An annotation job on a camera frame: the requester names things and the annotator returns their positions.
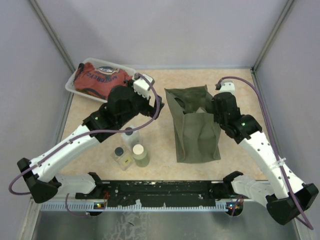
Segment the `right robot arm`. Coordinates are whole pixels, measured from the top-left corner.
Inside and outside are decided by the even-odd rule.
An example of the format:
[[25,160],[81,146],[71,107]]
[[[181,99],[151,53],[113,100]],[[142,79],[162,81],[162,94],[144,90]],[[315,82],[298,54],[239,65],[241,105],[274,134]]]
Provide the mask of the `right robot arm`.
[[253,116],[241,114],[232,93],[218,93],[211,102],[214,121],[253,158],[269,182],[264,185],[235,171],[223,179],[224,194],[229,198],[243,195],[254,200],[266,207],[280,225],[308,210],[319,194],[318,188],[313,183],[304,183],[284,159],[275,155],[262,127]]

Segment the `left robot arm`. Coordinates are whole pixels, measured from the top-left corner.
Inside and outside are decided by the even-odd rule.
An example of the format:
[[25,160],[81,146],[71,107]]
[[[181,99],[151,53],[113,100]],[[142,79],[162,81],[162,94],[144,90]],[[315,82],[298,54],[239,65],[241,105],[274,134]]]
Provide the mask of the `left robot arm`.
[[59,172],[88,149],[104,142],[122,129],[135,116],[141,114],[152,120],[158,118],[164,103],[155,95],[150,99],[132,87],[117,86],[108,100],[85,118],[76,130],[46,153],[31,160],[22,158],[17,166],[33,200],[44,203],[57,195],[75,194],[79,199],[99,198],[103,195],[102,180],[95,172],[83,175],[61,175]]

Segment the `olive green canvas bag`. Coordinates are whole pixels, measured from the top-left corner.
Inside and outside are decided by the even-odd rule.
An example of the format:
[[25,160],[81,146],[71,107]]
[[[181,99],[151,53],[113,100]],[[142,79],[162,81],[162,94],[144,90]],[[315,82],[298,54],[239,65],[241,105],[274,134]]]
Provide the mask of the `olive green canvas bag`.
[[221,128],[214,122],[213,96],[207,86],[164,91],[173,120],[177,162],[201,164],[220,160]]

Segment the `square clear bottle black cap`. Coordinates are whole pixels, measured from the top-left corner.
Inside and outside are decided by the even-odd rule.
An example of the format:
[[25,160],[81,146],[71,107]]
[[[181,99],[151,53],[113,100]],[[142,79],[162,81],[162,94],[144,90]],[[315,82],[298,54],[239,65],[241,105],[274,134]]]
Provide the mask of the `square clear bottle black cap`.
[[131,152],[125,145],[116,147],[111,157],[123,171],[126,171],[134,163]]

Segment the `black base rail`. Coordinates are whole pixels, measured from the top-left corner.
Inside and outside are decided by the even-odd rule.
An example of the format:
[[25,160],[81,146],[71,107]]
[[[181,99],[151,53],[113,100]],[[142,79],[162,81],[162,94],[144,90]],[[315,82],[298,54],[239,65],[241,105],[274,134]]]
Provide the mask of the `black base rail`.
[[223,181],[109,180],[90,193],[76,193],[77,200],[102,200],[108,207],[214,207],[216,201],[237,198],[231,184]]

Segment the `red printed t-shirt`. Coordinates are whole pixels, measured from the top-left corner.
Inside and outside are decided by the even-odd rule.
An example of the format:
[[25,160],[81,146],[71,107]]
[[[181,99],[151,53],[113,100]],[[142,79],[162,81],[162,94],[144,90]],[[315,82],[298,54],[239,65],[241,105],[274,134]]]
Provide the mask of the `red printed t-shirt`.
[[73,83],[78,92],[107,100],[112,88],[127,86],[132,76],[121,68],[101,66],[95,68],[92,63],[80,63]]

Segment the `white plastic basket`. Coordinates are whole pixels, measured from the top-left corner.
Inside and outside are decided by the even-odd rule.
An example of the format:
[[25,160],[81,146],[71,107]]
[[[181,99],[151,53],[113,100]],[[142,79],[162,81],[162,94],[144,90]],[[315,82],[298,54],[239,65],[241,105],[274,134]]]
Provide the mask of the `white plastic basket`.
[[105,103],[111,89],[116,86],[127,86],[136,72],[132,67],[89,57],[78,65],[65,84],[65,89]]

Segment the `green bottle white cap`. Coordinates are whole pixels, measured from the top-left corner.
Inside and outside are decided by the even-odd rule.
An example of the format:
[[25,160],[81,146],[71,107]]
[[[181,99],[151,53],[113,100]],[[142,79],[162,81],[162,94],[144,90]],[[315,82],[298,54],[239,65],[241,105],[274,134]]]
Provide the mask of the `green bottle white cap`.
[[142,144],[136,144],[133,146],[132,156],[138,167],[144,168],[150,163],[148,151]]

